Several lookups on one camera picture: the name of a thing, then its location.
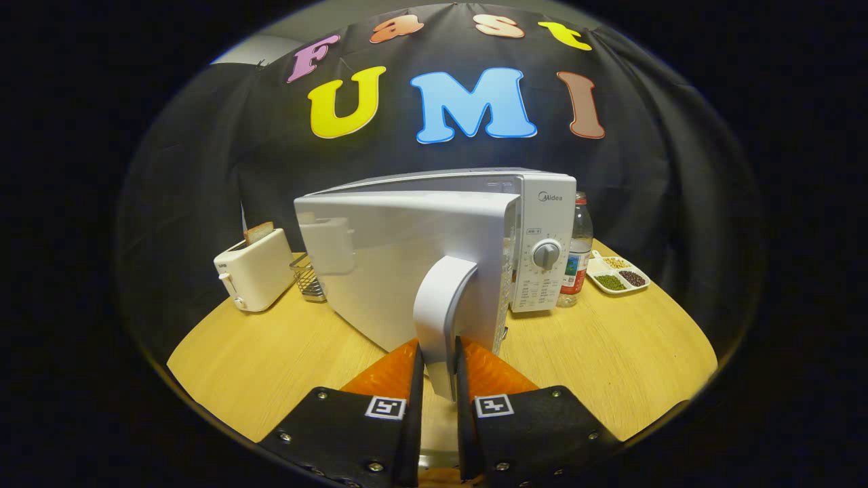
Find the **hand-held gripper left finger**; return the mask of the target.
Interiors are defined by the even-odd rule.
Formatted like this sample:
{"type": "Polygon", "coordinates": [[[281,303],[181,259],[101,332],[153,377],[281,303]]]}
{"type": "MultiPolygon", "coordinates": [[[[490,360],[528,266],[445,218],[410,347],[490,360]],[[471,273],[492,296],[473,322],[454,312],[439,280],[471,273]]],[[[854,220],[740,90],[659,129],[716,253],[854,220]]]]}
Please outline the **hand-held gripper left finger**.
{"type": "Polygon", "coordinates": [[[416,487],[424,396],[418,341],[339,389],[314,387],[260,447],[328,487],[416,487]]]}

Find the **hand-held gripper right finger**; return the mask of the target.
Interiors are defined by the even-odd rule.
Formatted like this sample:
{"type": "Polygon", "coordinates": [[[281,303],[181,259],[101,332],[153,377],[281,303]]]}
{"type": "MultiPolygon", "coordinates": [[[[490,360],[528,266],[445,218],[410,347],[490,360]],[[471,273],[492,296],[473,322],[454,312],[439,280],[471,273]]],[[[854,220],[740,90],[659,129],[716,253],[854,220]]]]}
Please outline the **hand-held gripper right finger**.
{"type": "Polygon", "coordinates": [[[567,386],[539,387],[486,347],[456,338],[458,453],[477,487],[576,487],[621,441],[567,386]]]}

